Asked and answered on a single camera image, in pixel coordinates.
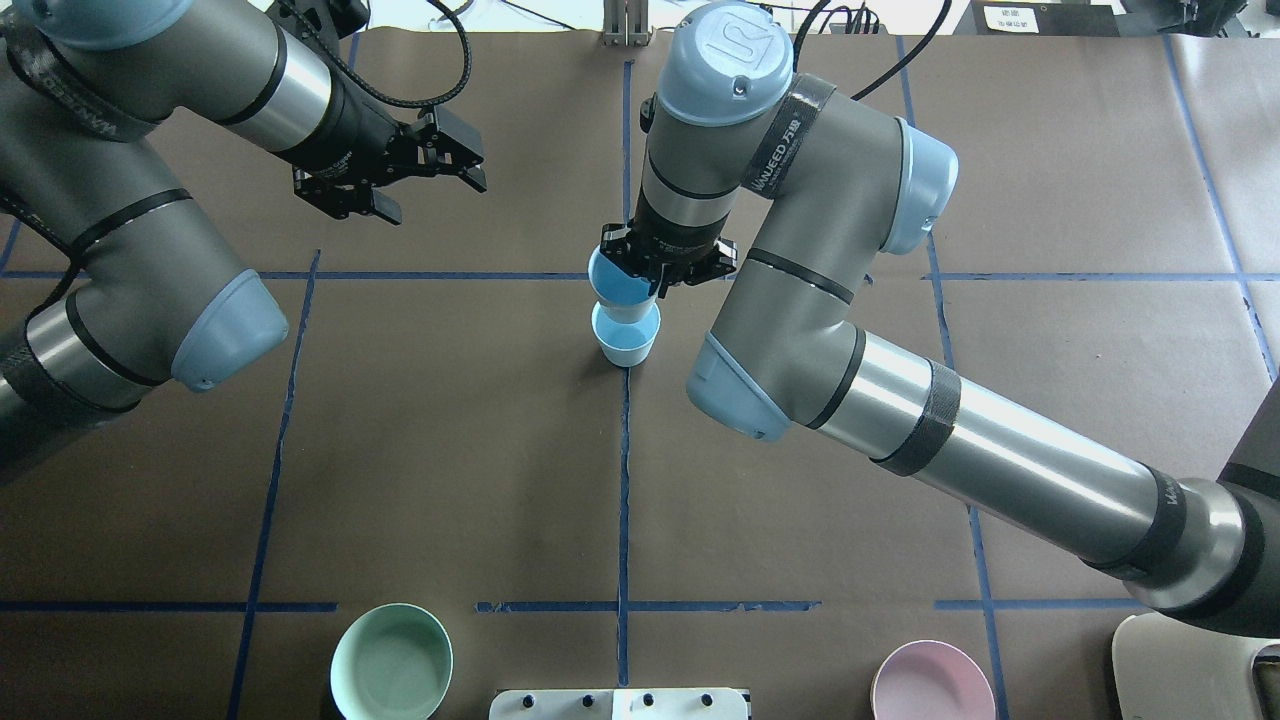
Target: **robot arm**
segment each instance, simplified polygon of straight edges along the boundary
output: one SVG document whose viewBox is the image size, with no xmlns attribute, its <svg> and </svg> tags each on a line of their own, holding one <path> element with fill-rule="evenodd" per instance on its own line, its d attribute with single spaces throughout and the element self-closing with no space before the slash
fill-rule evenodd
<svg viewBox="0 0 1280 720">
<path fill-rule="evenodd" d="M 1236 452 L 1245 470 L 1175 480 L 847 323 L 874 255 L 923 240 L 957 163 L 901 119 L 792 78 L 790 58 L 767 13 L 691 13 L 659 77 L 636 217 L 605 227 L 602 252 L 664 291 L 696 282 L 687 268 L 722 247 L 733 188 L 774 201 L 689 378 L 692 402 L 759 439 L 815 429 L 1073 552 L 1172 618 L 1280 635 L 1280 553 L 1263 551 L 1280 537 L 1280 393 Z"/>
<path fill-rule="evenodd" d="M 0 482 L 170 377 L 210 389 L 287 336 L 261 279 L 145 140 L 174 108 L 292 163 L 294 191 L 335 218 L 398 223 L 376 188 L 410 176 L 484 190 L 474 129 L 438 105 L 399 123 L 308 47 L 358 28 L 353 9 L 287 0 L 271 8 L 280 23 L 243 0 L 0 13 L 0 210 L 69 258 L 68 279 L 91 278 L 0 334 Z"/>
</svg>

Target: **blue joint cap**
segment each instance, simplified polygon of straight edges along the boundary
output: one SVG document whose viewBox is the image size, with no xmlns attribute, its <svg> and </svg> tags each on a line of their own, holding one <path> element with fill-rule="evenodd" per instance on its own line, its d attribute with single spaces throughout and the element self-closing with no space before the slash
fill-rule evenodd
<svg viewBox="0 0 1280 720">
<path fill-rule="evenodd" d="M 902 118 L 902 178 L 897 186 L 893 227 L 881 252 L 906 255 L 924 240 L 951 200 L 960 174 L 955 150 L 913 128 Z"/>
<path fill-rule="evenodd" d="M 284 342 L 289 323 L 253 270 L 244 270 L 214 297 L 173 359 L 174 379 L 192 392 L 212 389 Z"/>
<path fill-rule="evenodd" d="M 78 50 L 119 50 L 173 27 L 195 0 L 14 0 L 54 41 Z"/>
<path fill-rule="evenodd" d="M 685 392 L 712 419 L 754 439 L 780 439 L 791 427 L 787 414 L 712 333 L 703 341 Z"/>
<path fill-rule="evenodd" d="M 791 86 L 791 37 L 769 13 L 721 0 L 676 28 L 658 100 L 678 120 L 723 127 L 763 114 Z"/>
</svg>

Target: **cup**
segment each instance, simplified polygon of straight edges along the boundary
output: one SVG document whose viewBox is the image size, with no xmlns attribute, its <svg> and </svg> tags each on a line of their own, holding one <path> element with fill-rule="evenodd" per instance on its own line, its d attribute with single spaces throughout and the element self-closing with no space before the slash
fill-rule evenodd
<svg viewBox="0 0 1280 720">
<path fill-rule="evenodd" d="M 591 259 L 586 263 L 586 277 L 591 281 L 591 290 L 614 323 L 639 323 L 654 305 L 654 296 L 649 295 L 649 281 L 632 278 L 613 264 L 612 260 L 600 255 L 600 249 L 591 251 Z"/>
<path fill-rule="evenodd" d="M 613 320 L 599 302 L 591 309 L 591 329 L 600 350 L 609 363 L 620 368 L 634 368 L 649 356 L 653 341 L 662 327 L 662 313 L 657 305 L 649 305 L 649 311 L 635 323 Z"/>
<path fill-rule="evenodd" d="M 425 720 L 453 676 L 453 646 L 434 615 L 407 603 L 375 607 L 352 623 L 329 665 L 334 703 L 347 720 Z"/>
<path fill-rule="evenodd" d="M 982 669 L 960 648 L 915 641 L 895 650 L 872 680 L 876 720 L 995 720 L 996 700 Z"/>
</svg>

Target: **white label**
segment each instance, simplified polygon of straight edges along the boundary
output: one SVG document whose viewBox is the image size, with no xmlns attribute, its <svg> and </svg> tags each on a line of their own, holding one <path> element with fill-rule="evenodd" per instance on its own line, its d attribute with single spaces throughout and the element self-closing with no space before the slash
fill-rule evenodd
<svg viewBox="0 0 1280 720">
<path fill-rule="evenodd" d="M 1036 10 L 1030 8 L 984 6 L 987 27 L 1001 32 L 1039 32 L 1036 27 Z"/>
</svg>

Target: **pink bowl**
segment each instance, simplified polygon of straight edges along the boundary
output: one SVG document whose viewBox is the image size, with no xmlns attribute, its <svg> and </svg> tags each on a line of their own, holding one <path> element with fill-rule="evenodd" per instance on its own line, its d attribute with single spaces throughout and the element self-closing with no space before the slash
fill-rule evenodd
<svg viewBox="0 0 1280 720">
<path fill-rule="evenodd" d="M 960 648 L 916 641 L 876 671 L 872 714 L 876 720 L 993 720 L 996 700 L 982 669 Z"/>
</svg>

